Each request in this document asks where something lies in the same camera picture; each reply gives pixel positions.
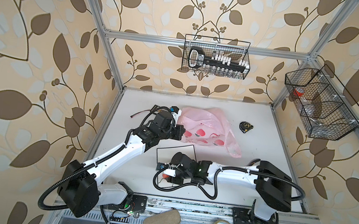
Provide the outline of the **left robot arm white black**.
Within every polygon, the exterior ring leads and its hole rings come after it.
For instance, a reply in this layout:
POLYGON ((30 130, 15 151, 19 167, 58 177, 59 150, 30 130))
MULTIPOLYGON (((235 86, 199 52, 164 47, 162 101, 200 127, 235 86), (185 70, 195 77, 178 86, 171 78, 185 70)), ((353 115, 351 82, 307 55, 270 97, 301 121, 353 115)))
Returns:
POLYGON ((125 204, 131 189, 124 183, 107 185, 105 179, 129 160, 158 145, 161 140, 182 139, 185 129, 179 125, 180 108, 155 106, 149 112, 153 120, 144 118, 139 127, 130 129, 125 140, 100 156, 67 165, 63 177, 49 187, 37 205, 45 211, 69 209, 82 217, 98 205, 125 204))

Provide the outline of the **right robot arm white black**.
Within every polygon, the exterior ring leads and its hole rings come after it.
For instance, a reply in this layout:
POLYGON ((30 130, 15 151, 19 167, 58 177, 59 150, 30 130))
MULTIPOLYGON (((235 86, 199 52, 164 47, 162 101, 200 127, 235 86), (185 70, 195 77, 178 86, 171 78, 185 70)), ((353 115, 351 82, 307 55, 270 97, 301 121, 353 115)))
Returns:
POLYGON ((192 160, 176 153, 170 163, 159 164, 153 186, 173 192, 193 186, 210 200, 218 196, 219 183, 236 184, 255 190, 255 199, 246 213, 233 212, 235 220, 248 224, 279 224, 279 212, 290 212, 291 203, 305 198, 304 190, 290 176, 266 160, 255 159, 245 167, 225 166, 211 161, 192 160))

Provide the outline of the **pink plastic fruit-print bag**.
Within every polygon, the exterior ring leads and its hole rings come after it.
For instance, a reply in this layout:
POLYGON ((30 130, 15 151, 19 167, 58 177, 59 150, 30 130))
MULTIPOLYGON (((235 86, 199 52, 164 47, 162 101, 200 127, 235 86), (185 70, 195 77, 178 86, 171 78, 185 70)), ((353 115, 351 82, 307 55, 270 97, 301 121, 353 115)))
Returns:
POLYGON ((233 158, 241 158, 240 146, 231 129, 224 111, 220 108, 182 109, 178 124, 183 125, 185 133, 182 142, 194 145, 223 147, 233 158))

